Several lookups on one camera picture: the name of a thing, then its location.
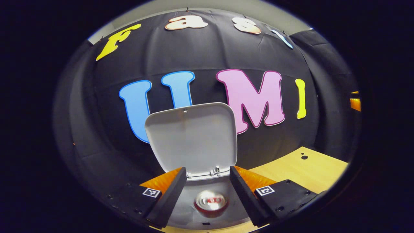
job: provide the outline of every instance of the open lid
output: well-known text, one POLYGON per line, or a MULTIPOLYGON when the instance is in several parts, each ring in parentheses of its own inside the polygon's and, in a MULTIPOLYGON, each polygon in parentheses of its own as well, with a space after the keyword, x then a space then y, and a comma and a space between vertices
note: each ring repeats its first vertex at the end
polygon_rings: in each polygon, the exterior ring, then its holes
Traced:
POLYGON ((185 167, 191 176, 210 175, 237 161, 234 113, 224 103, 198 104, 156 112, 145 121, 152 151, 165 172, 185 167))

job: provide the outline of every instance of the white wall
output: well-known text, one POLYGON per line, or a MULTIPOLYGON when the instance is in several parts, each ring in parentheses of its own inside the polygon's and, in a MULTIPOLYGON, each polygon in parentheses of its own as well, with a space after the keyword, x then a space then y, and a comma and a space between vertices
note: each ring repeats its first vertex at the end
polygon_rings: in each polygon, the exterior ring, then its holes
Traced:
POLYGON ((190 10, 206 10, 206 8, 210 8, 210 10, 228 10, 244 14, 279 30, 283 30, 288 35, 310 28, 303 21, 288 12, 261 0, 154 0, 114 19, 110 24, 105 25, 92 35, 89 41, 95 44, 102 36, 107 36, 130 23, 163 13, 184 11, 187 7, 190 10))

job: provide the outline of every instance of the wooden table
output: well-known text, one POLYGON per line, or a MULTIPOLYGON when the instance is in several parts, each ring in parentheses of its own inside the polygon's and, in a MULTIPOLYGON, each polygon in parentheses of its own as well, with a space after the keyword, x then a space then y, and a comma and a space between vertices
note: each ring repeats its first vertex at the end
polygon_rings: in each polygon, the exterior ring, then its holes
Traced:
MULTIPOLYGON (((305 147, 300 147, 290 154, 262 166, 252 168, 250 171, 277 182, 289 179, 315 193, 320 193, 328 190, 336 182, 347 165, 346 162, 336 158, 305 147)), ((161 229, 161 231, 167 233, 244 233, 257 229, 259 228, 255 227, 250 221, 228 228, 208 231, 186 230, 169 226, 161 229)))

